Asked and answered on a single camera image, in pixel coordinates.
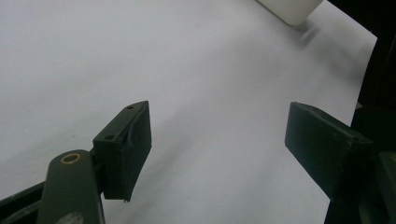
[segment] white surface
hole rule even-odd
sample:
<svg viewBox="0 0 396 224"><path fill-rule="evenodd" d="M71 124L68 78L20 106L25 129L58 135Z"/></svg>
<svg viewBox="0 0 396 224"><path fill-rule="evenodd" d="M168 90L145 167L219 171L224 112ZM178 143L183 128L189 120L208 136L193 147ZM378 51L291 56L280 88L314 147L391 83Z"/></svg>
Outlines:
<svg viewBox="0 0 396 224"><path fill-rule="evenodd" d="M152 150L107 223L322 223L289 104L350 123L375 40L327 2L291 28L249 0L1 1L0 198L149 100Z"/></svg>
<svg viewBox="0 0 396 224"><path fill-rule="evenodd" d="M259 0L289 25L299 25L323 0Z"/></svg>

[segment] white table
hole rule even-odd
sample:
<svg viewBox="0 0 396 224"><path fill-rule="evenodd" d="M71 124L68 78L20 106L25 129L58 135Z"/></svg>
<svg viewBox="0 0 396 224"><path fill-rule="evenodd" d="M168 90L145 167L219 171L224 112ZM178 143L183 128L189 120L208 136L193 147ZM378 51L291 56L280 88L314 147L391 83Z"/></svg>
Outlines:
<svg viewBox="0 0 396 224"><path fill-rule="evenodd" d="M289 104L349 124L375 41L327 2L293 28L254 0L3 0L0 198L149 100L153 147L107 223L322 223Z"/></svg>

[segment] screw hole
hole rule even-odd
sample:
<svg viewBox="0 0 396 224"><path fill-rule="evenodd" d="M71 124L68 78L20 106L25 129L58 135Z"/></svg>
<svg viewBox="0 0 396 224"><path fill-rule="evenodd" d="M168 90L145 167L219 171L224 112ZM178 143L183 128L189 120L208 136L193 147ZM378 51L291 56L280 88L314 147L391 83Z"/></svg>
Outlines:
<svg viewBox="0 0 396 224"><path fill-rule="evenodd" d="M114 138L114 135L107 135L107 136L105 137L106 140L111 140L111 139L113 139L113 138Z"/></svg>
<svg viewBox="0 0 396 224"><path fill-rule="evenodd" d="M61 158L61 163L69 165L79 160L81 156L78 153L71 153Z"/></svg>

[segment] black mount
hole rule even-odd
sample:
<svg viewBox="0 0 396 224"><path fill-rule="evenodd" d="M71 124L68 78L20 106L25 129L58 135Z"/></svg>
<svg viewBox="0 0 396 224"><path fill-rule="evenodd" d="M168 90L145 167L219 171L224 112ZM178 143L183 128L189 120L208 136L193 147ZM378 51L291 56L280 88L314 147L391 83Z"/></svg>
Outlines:
<svg viewBox="0 0 396 224"><path fill-rule="evenodd" d="M0 224L105 223L100 195L129 202L150 149L149 102L128 105L91 151L54 158L45 182L2 200Z"/></svg>

